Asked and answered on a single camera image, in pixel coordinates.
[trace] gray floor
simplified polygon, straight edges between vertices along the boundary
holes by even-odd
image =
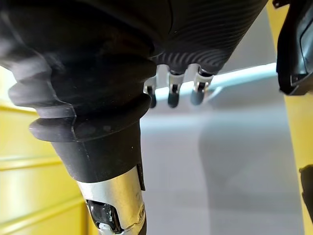
[[[277,79],[141,120],[149,235],[301,235],[296,169]]]

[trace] chrome cylinder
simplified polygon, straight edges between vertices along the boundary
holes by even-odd
[[[139,234],[145,221],[146,212],[137,166],[110,180],[97,183],[77,183],[101,234]],[[120,227],[118,232],[114,231],[115,226]]]

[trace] robotic arm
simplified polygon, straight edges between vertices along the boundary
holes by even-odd
[[[0,65],[17,80],[10,98],[37,110],[31,132],[52,143],[102,234],[146,234],[139,119],[156,86],[150,79],[144,94],[145,80],[167,64],[176,107],[181,75],[197,63],[200,104],[266,2],[1,1]]]

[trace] yellow panel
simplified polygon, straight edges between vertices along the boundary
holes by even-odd
[[[79,195],[62,164],[0,171],[0,223]]]
[[[88,235],[98,235],[98,234],[99,234],[99,231],[96,228],[95,224],[93,223],[92,218],[88,212]]]
[[[71,208],[10,235],[86,235],[85,205]]]
[[[275,10],[271,2],[272,1],[269,1],[267,4],[268,18],[272,30],[273,40],[275,46],[277,47],[279,32],[287,15],[288,6]],[[298,171],[298,169],[303,168],[306,165],[313,164],[313,96],[310,94],[300,97],[286,96],[285,102],[289,118],[289,126],[296,167]],[[299,190],[301,193],[302,186],[299,172],[298,181]],[[302,200],[302,196],[301,205],[305,234],[312,235],[312,221],[310,219],[307,207]]]
[[[0,107],[0,157],[56,155],[49,142],[40,141],[29,132],[28,126],[35,119],[35,113],[11,111]]]

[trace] black fingertip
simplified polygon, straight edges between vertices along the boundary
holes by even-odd
[[[204,99],[204,92],[196,92],[192,91],[191,92],[191,103],[193,105],[200,105]]]

